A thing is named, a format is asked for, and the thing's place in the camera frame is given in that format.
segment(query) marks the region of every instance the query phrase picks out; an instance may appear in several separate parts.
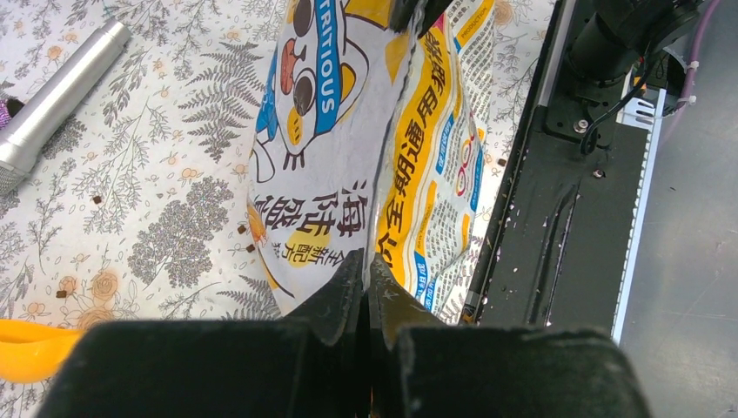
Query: microphone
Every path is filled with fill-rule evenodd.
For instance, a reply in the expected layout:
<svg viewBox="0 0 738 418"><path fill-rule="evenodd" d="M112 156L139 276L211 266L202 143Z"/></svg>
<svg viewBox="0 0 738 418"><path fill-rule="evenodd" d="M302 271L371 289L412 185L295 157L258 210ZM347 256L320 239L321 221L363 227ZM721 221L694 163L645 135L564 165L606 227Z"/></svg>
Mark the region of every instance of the microphone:
<svg viewBox="0 0 738 418"><path fill-rule="evenodd" d="M46 141L111 67L131 31L110 20L72 54L0 131L0 196L29 176Z"/></svg>

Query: yellow plastic spoon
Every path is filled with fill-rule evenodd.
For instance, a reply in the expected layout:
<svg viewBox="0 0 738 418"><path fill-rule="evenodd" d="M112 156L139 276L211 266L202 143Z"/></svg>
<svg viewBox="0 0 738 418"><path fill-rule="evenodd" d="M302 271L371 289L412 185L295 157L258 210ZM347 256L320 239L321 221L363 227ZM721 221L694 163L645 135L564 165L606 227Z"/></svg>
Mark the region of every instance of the yellow plastic spoon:
<svg viewBox="0 0 738 418"><path fill-rule="evenodd" d="M0 320L0 379L34 383L53 376L83 332Z"/></svg>

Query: fern leaf print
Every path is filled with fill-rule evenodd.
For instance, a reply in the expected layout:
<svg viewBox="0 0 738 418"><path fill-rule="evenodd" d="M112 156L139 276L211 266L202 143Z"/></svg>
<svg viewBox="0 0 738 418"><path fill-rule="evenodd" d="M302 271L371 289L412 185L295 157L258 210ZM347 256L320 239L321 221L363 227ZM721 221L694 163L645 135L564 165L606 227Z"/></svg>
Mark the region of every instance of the fern leaf print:
<svg viewBox="0 0 738 418"><path fill-rule="evenodd" d="M201 55L212 66L187 83L199 89L178 106L190 111L183 119L193 125L188 133L200 139L198 145L216 163L234 139L246 134L245 121L254 119L252 112L258 109L265 88L254 68L254 62L262 58L252 52L256 44L221 45L224 52Z"/></svg>

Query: tablecloth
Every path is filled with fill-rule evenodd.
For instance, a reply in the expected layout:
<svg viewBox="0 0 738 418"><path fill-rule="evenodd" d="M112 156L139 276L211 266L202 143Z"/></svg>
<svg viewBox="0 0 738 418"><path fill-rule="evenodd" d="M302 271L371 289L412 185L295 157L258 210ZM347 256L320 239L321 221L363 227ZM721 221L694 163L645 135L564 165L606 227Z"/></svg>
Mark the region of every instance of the tablecloth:
<svg viewBox="0 0 738 418"><path fill-rule="evenodd" d="M449 323L463 305L553 3L494 6L483 193L468 268L443 313ZM252 253L246 190L254 117L285 4L0 5L0 98L32 97L110 17L134 33L30 178L0 197L0 318L88 328L104 320L278 317ZM0 381L0 417L33 415L50 382Z"/></svg>

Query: bolt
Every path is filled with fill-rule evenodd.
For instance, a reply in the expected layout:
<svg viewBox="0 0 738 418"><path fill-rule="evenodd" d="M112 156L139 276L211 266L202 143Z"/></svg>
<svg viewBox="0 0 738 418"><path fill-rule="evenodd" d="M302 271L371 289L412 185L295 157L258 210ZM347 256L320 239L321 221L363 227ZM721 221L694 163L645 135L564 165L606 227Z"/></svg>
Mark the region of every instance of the bolt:
<svg viewBox="0 0 738 418"><path fill-rule="evenodd" d="M582 119L576 124L574 124L574 131L577 133L584 133L587 131L588 127L589 127L589 122L587 122L585 119Z"/></svg>

